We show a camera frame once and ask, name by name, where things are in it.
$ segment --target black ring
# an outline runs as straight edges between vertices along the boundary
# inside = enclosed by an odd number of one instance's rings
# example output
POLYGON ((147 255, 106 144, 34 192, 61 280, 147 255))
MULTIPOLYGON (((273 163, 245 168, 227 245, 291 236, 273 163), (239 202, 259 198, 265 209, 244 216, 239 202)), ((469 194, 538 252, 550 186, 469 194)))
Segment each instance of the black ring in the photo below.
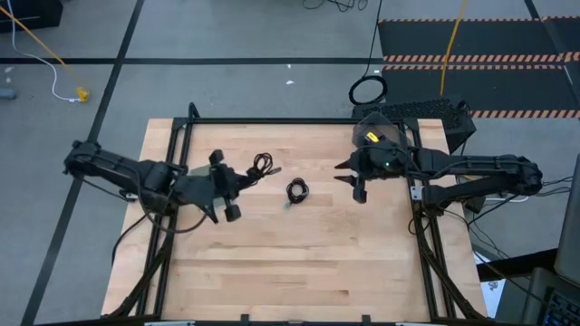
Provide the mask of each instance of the black ring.
POLYGON ((290 204, 302 203, 306 199, 306 197, 308 197, 309 193, 310 189, 308 189, 308 186, 301 177, 295 178, 294 180, 292 180, 290 184, 288 184, 288 187, 286 187, 286 194, 288 195, 288 200, 290 201, 290 204), (294 192, 292 191, 294 186, 299 186, 300 188, 302 188, 302 192, 299 195, 295 195, 294 192))
POLYGON ((351 87, 351 90, 348 91, 348 99, 354 105, 374 104, 374 103, 378 103, 378 102, 384 100, 384 98, 387 97, 387 92, 389 92, 389 90, 387 89, 387 81, 385 81, 383 77, 376 76, 376 75, 364 76, 360 80, 356 81, 356 83, 353 84, 353 86, 351 87), (366 81, 380 82, 382 85, 381 95, 377 96, 376 99, 374 99, 372 101, 359 102, 359 101, 354 99, 354 90, 356 90, 356 88, 359 87, 360 84, 362 84, 363 82, 366 82, 366 81))

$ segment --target orange and black striped tape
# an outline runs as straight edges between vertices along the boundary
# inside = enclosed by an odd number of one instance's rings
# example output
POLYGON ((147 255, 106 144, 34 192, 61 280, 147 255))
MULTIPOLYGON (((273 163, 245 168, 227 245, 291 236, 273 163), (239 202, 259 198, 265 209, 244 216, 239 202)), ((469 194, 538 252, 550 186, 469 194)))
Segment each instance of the orange and black striped tape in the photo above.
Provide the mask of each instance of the orange and black striped tape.
MULTIPOLYGON (((455 18, 392 18, 379 19, 379 24, 386 22, 455 22, 455 18)), ((464 18, 461 22, 539 22, 539 18, 464 18)))
POLYGON ((474 110, 473 118, 580 118, 580 110, 474 110))
MULTIPOLYGON (((383 60, 386 62, 425 62, 438 63, 443 62, 444 54, 414 54, 414 55, 385 55, 383 60)), ((580 61, 580 52, 569 52, 560 54, 469 54, 449 56, 449 62, 461 63, 550 63, 550 62, 571 62, 580 61)))
MULTIPOLYGON (((428 64, 389 64, 382 69, 390 70, 441 70, 442 65, 428 64)), ((449 70, 562 70, 562 66, 554 64, 527 64, 527 65, 449 65, 449 70)))
POLYGON ((580 16, 544 16, 542 17, 542 20, 548 20, 548 19, 576 19, 576 18, 580 18, 580 16))

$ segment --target black keyboard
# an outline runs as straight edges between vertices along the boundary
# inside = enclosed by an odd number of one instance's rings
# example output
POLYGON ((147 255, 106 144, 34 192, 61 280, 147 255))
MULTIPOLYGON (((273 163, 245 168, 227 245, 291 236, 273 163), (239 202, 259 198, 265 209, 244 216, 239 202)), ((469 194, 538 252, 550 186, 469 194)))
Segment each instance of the black keyboard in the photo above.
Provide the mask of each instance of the black keyboard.
POLYGON ((552 291, 542 325, 580 326, 580 307, 562 294, 552 291))

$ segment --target white cable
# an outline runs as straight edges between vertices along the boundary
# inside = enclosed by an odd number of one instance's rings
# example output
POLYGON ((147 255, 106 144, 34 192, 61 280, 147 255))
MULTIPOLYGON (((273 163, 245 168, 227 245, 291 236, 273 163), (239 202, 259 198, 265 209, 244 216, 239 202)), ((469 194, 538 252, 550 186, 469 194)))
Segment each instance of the white cable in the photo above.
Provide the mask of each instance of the white cable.
MULTIPOLYGON (((10 3, 10 0, 6 0, 6 2, 8 3, 8 11, 10 12, 10 14, 15 17, 15 14, 12 12, 12 4, 10 3)), ((16 47, 16 23, 14 21, 14 19, 12 19, 12 47, 14 48, 14 50, 18 53, 20 53, 23 56, 27 56, 29 58, 34 58, 36 60, 38 60, 39 62, 42 62, 46 65, 48 65, 49 67, 51 67, 53 69, 54 72, 54 81, 53 81, 53 95, 59 99, 59 100, 63 100, 63 101, 69 101, 70 103, 75 103, 75 102, 80 102, 81 99, 69 99, 69 98, 64 98, 60 95, 58 95, 56 93, 56 91, 54 90, 56 88, 56 81, 58 81, 58 74, 56 73, 56 68, 54 68, 54 66, 52 64, 50 64, 49 62, 47 62, 46 60, 43 60, 35 55, 32 55, 30 53, 22 53, 20 52, 20 50, 18 50, 18 48, 16 47)))
MULTIPOLYGON (((525 196, 521 199, 512 199, 509 202, 510 203, 523 203, 523 202, 527 201, 528 199, 529 199, 529 196, 525 196)), ((486 198, 486 201, 506 201, 506 200, 508 200, 508 199, 507 198, 495 198, 495 197, 486 198)))

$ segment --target gray floor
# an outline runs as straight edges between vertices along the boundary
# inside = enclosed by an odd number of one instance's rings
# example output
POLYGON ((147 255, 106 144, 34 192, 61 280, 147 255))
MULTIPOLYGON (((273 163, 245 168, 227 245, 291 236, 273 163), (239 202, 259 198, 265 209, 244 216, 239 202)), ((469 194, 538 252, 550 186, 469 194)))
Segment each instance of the gray floor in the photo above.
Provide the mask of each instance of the gray floor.
MULTIPOLYGON (((376 3, 338 13, 324 5, 306 11, 301 0, 146 0, 128 57, 364 57, 376 3)), ((63 57, 114 57, 135 0, 64 1, 62 25, 38 35, 63 57)), ((535 0, 541 15, 580 14, 577 0, 535 0)), ((460 0, 385 0, 382 18, 452 18, 460 0)), ((529 17, 524 1, 471 0, 467 17, 529 17)), ((41 54, 25 34, 21 50, 41 54)), ((0 57, 13 57, 8 34, 0 57)), ((74 139, 84 139, 111 66, 74 66, 90 81, 87 104, 50 93, 52 72, 42 65, 0 66, 0 87, 18 90, 0 101, 0 321, 22 318, 71 180, 62 161, 74 139)), ((359 65, 124 66, 102 125, 107 149, 137 157, 147 120, 184 115, 190 101, 206 117, 348 117, 350 85, 359 65)), ((73 96, 61 72, 58 92, 73 96)), ((361 90, 371 96, 374 89, 361 90)), ((546 179, 571 174, 580 151, 578 120, 476 120, 468 153, 525 155, 546 179)), ((508 254, 553 247, 566 195, 509 204, 480 226, 508 254)), ((98 317, 107 287, 111 248, 124 204, 83 187, 36 322, 98 317)))

